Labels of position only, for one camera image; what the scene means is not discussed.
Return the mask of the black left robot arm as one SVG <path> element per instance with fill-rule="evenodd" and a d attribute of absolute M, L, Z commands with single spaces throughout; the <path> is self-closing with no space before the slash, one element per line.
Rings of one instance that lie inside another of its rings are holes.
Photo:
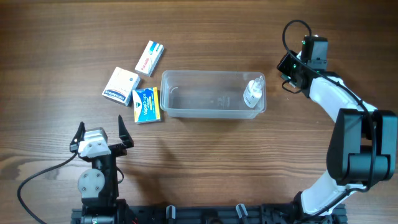
<path fill-rule="evenodd" d="M 72 210 L 72 223 L 139 222 L 126 200 L 118 198 L 118 185 L 121 183 L 118 173 L 121 170 L 116 165 L 116 158 L 125 156 L 127 149 L 134 146 L 121 116 L 118 116 L 118 128 L 121 142 L 109 145 L 103 128 L 86 129 L 81 122 L 70 143 L 70 152 L 91 163 L 91 168 L 84 171 L 78 179 L 83 206 Z"/>

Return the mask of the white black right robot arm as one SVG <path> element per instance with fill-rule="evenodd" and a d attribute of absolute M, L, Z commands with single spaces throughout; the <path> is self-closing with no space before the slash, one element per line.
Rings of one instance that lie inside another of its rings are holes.
<path fill-rule="evenodd" d="M 290 204 L 289 218 L 305 222 L 331 215 L 356 192 L 365 193 L 394 175 L 397 115 L 355 95 L 327 71 L 328 40 L 306 35 L 299 53 L 288 50 L 277 68 L 299 93 L 320 105 L 335 126 L 326 154 L 326 171 Z"/>

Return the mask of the green square small box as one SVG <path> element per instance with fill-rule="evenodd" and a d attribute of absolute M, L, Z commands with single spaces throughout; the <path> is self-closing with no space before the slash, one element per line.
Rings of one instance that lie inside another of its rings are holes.
<path fill-rule="evenodd" d="M 290 79 L 290 77 L 287 76 L 287 75 L 285 75 L 285 74 L 282 74 L 281 77 L 282 77 L 284 80 L 289 80 L 289 79 Z"/>

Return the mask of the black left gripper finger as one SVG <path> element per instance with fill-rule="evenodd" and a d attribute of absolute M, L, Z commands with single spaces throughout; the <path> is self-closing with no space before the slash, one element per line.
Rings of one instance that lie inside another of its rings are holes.
<path fill-rule="evenodd" d="M 73 137 L 70 143 L 70 152 L 78 152 L 80 142 L 84 140 L 84 134 L 85 134 L 85 124 L 84 122 L 81 122 L 79 124 L 75 136 Z"/>
<path fill-rule="evenodd" d="M 119 128 L 119 138 L 122 141 L 122 144 L 125 148 L 134 147 L 134 141 L 132 140 L 131 135 L 127 131 L 127 128 L 124 124 L 123 118 L 121 115 L 118 116 L 118 128 Z"/>

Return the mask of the white bottle clear cap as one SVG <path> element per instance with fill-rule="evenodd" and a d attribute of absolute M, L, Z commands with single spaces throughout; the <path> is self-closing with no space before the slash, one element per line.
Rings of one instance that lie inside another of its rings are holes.
<path fill-rule="evenodd" d="M 257 105 L 262 97 L 262 89 L 264 86 L 265 79 L 263 77 L 258 77 L 248 83 L 243 93 L 243 100 L 248 107 L 253 108 Z"/>

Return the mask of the clear plastic container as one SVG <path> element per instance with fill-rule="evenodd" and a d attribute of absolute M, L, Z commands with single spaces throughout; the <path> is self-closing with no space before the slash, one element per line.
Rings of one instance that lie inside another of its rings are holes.
<path fill-rule="evenodd" d="M 162 74 L 160 107 L 171 117 L 253 119 L 266 110 L 266 86 L 250 108 L 244 100 L 249 84 L 260 72 L 166 70 Z"/>

